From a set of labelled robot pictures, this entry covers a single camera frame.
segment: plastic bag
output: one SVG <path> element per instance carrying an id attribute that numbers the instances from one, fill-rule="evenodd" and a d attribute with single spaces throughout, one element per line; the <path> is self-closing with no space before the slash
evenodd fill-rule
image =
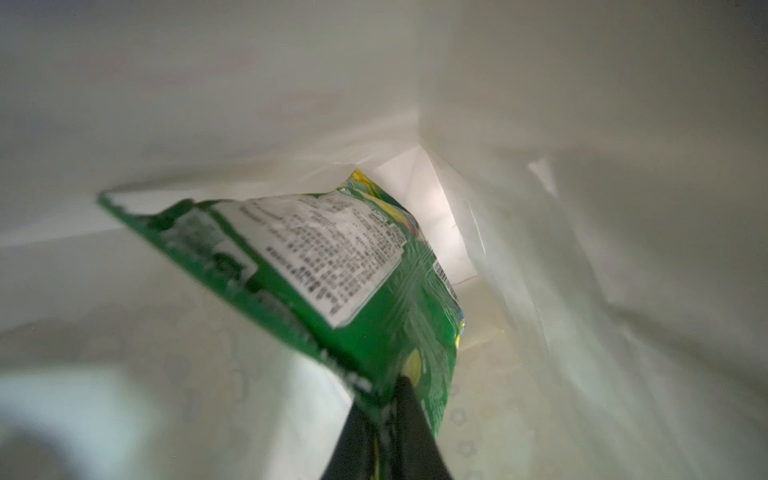
<path id="1" fill-rule="evenodd" d="M 339 373 L 382 426 L 407 375 L 437 431 L 463 315 L 419 225 L 356 170 L 328 194 L 100 203 L 284 342 Z"/>

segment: white label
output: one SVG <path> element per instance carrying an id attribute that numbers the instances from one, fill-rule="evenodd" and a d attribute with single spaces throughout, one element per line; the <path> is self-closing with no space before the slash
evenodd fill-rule
<path id="1" fill-rule="evenodd" d="M 332 328 L 352 321 L 398 266 L 406 244 L 385 215 L 340 192 L 214 208 Z"/>
<path id="2" fill-rule="evenodd" d="M 442 266 L 440 266 L 440 262 L 435 260 L 435 262 L 432 264 L 432 269 L 437 273 L 437 276 L 440 277 L 440 280 L 445 284 L 445 288 L 448 289 L 448 293 L 451 294 L 454 300 L 458 302 L 458 298 L 456 297 L 456 292 L 453 290 L 453 287 L 451 286 L 451 283 L 448 281 L 448 276 L 445 275 L 445 272 L 442 271 Z"/>

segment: barcode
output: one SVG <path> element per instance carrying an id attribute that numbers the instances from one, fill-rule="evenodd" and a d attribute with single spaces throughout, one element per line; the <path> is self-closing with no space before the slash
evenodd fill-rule
<path id="1" fill-rule="evenodd" d="M 432 264 L 432 269 L 437 273 L 437 276 L 440 277 L 440 280 L 445 284 L 445 288 L 448 289 L 448 293 L 451 294 L 454 300 L 458 302 L 458 298 L 456 297 L 456 292 L 453 290 L 453 287 L 451 286 L 451 283 L 448 281 L 448 277 L 445 275 L 445 272 L 442 270 L 442 266 L 440 266 L 440 262 L 435 260 L 435 262 Z"/>

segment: green snack bag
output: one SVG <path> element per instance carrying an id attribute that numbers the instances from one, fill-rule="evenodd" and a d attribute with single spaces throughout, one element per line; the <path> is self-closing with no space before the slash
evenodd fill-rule
<path id="1" fill-rule="evenodd" d="M 436 435 L 464 327 L 413 216 L 356 170 L 327 194 L 99 204 L 256 324 L 336 371 L 381 429 L 399 375 Z"/>

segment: snack bag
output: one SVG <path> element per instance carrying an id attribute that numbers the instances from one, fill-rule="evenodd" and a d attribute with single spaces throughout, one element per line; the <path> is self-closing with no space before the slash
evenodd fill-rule
<path id="1" fill-rule="evenodd" d="M 411 214 L 356 170 L 327 194 L 99 204 L 257 325 L 336 371 L 380 429 L 408 376 L 436 435 L 464 327 Z"/>

